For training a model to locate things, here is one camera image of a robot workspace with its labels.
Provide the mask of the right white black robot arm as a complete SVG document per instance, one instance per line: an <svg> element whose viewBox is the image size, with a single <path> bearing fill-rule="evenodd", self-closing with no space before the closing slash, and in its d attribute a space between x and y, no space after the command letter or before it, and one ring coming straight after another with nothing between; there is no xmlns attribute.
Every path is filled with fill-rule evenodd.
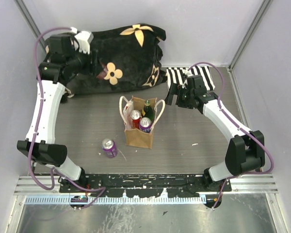
<svg viewBox="0 0 291 233"><path fill-rule="evenodd" d="M204 170L205 189L214 191L226 178L262 168L265 165L264 135L240 123L224 107L218 95L207 91L201 75L184 75L181 80L177 83L173 78L167 78L165 103L172 104L173 97L176 97L178 107L197 109L214 123L228 142L224 161Z"/></svg>

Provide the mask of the brown canvas tote bag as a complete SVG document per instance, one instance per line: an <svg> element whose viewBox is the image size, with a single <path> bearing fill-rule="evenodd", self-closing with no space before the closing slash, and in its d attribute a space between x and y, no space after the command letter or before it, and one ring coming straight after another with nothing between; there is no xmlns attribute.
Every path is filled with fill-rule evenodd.
<svg viewBox="0 0 291 233"><path fill-rule="evenodd" d="M129 119L129 114L132 110L141 111L145 103L144 99L132 96L130 100L127 100L125 96L121 96L119 99L119 113L124 123L124 133L126 137L126 145L151 149L154 137L154 127L161 118L165 110L165 101L157 100L157 98L149 99L150 106L155 110L155 119L150 127L150 132L145 133L139 129L132 128L132 122Z"/></svg>

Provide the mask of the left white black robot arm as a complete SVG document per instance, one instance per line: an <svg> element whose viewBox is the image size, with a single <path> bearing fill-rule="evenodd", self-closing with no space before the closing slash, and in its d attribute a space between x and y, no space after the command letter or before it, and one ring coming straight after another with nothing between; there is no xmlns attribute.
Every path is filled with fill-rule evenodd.
<svg viewBox="0 0 291 233"><path fill-rule="evenodd" d="M87 31L56 34L48 38L48 53L37 67L37 99L31 126L25 140L16 148L29 163L38 163L58 172L76 192L87 188L85 171L67 155L67 147L55 143L59 105L68 94L72 75L88 69L93 34Z"/></svg>

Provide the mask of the purple Fanta can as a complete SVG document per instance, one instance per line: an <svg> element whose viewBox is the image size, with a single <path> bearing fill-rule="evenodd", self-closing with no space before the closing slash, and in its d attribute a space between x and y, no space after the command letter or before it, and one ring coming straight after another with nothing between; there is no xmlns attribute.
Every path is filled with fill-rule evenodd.
<svg viewBox="0 0 291 233"><path fill-rule="evenodd" d="M143 117L139 121L139 130L145 133L150 133L151 132L151 126L152 126L152 121L147 118Z"/></svg>

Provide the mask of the purple soda can front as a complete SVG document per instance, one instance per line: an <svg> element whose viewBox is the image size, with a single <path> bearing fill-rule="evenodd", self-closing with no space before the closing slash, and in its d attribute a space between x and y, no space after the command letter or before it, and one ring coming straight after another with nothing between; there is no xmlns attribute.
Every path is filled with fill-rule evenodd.
<svg viewBox="0 0 291 233"><path fill-rule="evenodd" d="M107 157L114 158L117 156L118 150L115 142L112 139L104 139L101 146Z"/></svg>

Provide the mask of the red cola can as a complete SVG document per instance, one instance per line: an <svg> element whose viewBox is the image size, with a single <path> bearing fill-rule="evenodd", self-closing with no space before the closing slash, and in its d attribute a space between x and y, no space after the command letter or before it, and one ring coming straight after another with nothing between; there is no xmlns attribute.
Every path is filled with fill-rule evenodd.
<svg viewBox="0 0 291 233"><path fill-rule="evenodd" d="M107 66L103 63L100 63L102 70L100 71L100 73L97 75L97 78L99 80L104 80L104 78L107 76L108 74L108 69Z"/></svg>
<svg viewBox="0 0 291 233"><path fill-rule="evenodd" d="M141 118L142 118L142 115L140 111L138 110L133 110L130 113L131 127L133 129L139 129L139 123L140 123Z"/></svg>

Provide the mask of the green glass bottle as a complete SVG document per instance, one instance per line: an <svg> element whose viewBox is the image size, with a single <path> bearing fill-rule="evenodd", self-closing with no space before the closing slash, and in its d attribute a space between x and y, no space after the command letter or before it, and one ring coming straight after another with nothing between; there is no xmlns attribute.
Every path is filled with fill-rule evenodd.
<svg viewBox="0 0 291 233"><path fill-rule="evenodd" d="M144 107L142 109L142 117L147 117L151 122L155 119L155 111L150 105L150 100L145 100Z"/></svg>

